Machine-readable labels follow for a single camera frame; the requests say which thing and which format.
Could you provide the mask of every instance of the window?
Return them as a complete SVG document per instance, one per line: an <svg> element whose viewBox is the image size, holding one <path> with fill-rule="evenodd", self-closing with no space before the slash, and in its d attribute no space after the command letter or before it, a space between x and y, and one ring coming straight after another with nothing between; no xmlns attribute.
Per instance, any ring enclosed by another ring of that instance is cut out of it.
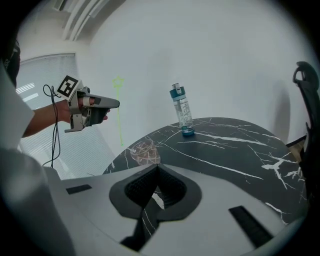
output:
<svg viewBox="0 0 320 256"><path fill-rule="evenodd" d="M66 75L78 77L74 54L48 55L23 61L17 77L16 92L31 109L45 107L51 104L51 98L43 93L43 86L48 84L56 89ZM59 122L58 128L61 154L53 162L53 167L61 179L101 175L115 158L95 125L70 133L65 133L65 129L70 128L68 123ZM52 125L21 139L21 151L35 158L41 165L50 160L53 129ZM57 144L55 156L59 152Z"/></svg>

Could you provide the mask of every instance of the green line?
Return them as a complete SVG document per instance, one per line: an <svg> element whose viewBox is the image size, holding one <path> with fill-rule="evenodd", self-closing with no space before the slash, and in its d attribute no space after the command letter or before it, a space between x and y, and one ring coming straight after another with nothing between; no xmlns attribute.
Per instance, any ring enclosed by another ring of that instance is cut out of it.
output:
<svg viewBox="0 0 320 256"><path fill-rule="evenodd" d="M119 88L118 88L118 87L116 88L116 99L119 100ZM121 146L123 146L123 145L124 145L124 142L123 142L123 140L122 140L119 108L118 108L118 125L119 125L119 134L120 134Z"/></svg>

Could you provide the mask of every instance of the green drawing on wall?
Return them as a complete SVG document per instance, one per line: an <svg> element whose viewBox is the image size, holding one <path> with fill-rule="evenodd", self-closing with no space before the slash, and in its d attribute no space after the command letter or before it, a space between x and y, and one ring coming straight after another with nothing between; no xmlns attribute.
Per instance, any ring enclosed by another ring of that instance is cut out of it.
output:
<svg viewBox="0 0 320 256"><path fill-rule="evenodd" d="M115 79L112 80L113 87L116 88L116 99L118 101L119 101L119 88L121 88L123 86L123 82L124 82L124 79L120 78L119 76L117 76ZM119 107L118 107L118 126L119 126L121 146L123 146L124 141L122 140Z"/></svg>

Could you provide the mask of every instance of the cable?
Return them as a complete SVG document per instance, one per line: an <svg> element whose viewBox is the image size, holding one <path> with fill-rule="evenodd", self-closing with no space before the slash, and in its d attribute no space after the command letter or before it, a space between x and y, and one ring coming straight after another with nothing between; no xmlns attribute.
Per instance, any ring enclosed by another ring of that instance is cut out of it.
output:
<svg viewBox="0 0 320 256"><path fill-rule="evenodd" d="M48 87L49 90L50 90L50 95L46 94L45 92L45 87ZM51 102L52 102L52 106L53 106L53 110L54 110L54 116L55 116L55 124L54 124L54 128L53 128L53 133L52 133L52 151L51 151L51 160L49 161L46 161L42 166L45 166L47 163L50 163L51 162L51 168L54 167L54 160L56 160L59 156L60 156L60 153L61 153L61 147L60 147L60 137L59 137L59 130L58 130L58 108L56 106L56 103L55 103L55 99L54 97L57 97L57 98L61 98L61 96L58 96L56 93L55 93L55 89L53 86L50 86L45 84L42 88L43 90L43 93L45 95L47 95L48 97L51 97ZM57 142L57 138L58 138L58 145L59 145L59 153L58 155L54 158L54 155L55 155L55 149L56 149L56 142Z"/></svg>

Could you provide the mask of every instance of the human hand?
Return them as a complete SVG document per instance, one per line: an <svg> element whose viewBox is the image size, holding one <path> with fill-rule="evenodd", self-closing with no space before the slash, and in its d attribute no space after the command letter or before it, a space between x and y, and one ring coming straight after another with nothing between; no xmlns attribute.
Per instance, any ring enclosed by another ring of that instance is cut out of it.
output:
<svg viewBox="0 0 320 256"><path fill-rule="evenodd" d="M90 105L93 105L95 103L95 99L91 97L89 102L90 102ZM67 100L61 100L61 101L55 103L55 105L58 109L58 122L64 121L64 122L70 124L71 113L70 113L70 109L69 109ZM84 106L84 99L83 98L78 99L78 106L80 109Z"/></svg>

